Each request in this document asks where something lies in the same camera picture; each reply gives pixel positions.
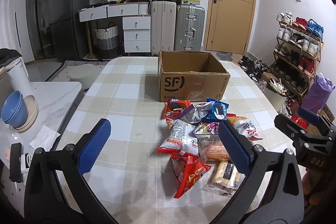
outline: rug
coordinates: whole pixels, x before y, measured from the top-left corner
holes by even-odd
[[[109,61],[73,61],[73,60],[67,60],[62,63],[62,65],[53,72],[46,80],[46,82],[68,82],[70,81],[68,76],[67,68],[74,67],[74,66],[80,66],[84,64],[92,64],[95,66],[99,66],[102,70],[105,65],[107,65]]]
[[[217,57],[222,61],[232,61],[232,53],[231,52],[217,52]]]

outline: purple gift bag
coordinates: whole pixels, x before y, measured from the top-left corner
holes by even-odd
[[[303,100],[301,107],[317,113],[320,109],[323,109],[334,88],[335,86],[332,82],[324,78],[322,73],[316,75],[314,83]]]

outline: refrigerator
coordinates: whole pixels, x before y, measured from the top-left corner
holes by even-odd
[[[88,50],[85,23],[78,11],[90,0],[49,0],[51,37],[58,61],[80,60]]]

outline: silver suitcase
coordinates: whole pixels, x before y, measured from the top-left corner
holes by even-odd
[[[175,51],[200,51],[205,10],[195,5],[178,5],[176,9]]]
[[[174,50],[176,3],[153,1],[151,8],[151,53]]]

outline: blue gripper pad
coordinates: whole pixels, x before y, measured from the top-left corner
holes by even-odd
[[[308,123],[311,123],[313,126],[318,126],[320,124],[320,116],[318,116],[317,114],[309,111],[308,109],[300,107],[297,110],[297,114],[302,119],[306,120]]]
[[[238,172],[248,175],[250,173],[249,156],[225,122],[219,123],[218,136],[237,167]]]
[[[81,176],[90,172],[96,159],[98,158],[99,153],[103,149],[103,146],[111,134],[110,121],[106,119],[102,119],[102,121],[103,122],[95,130],[95,132],[91,132],[93,133],[93,136],[78,155],[77,169]]]

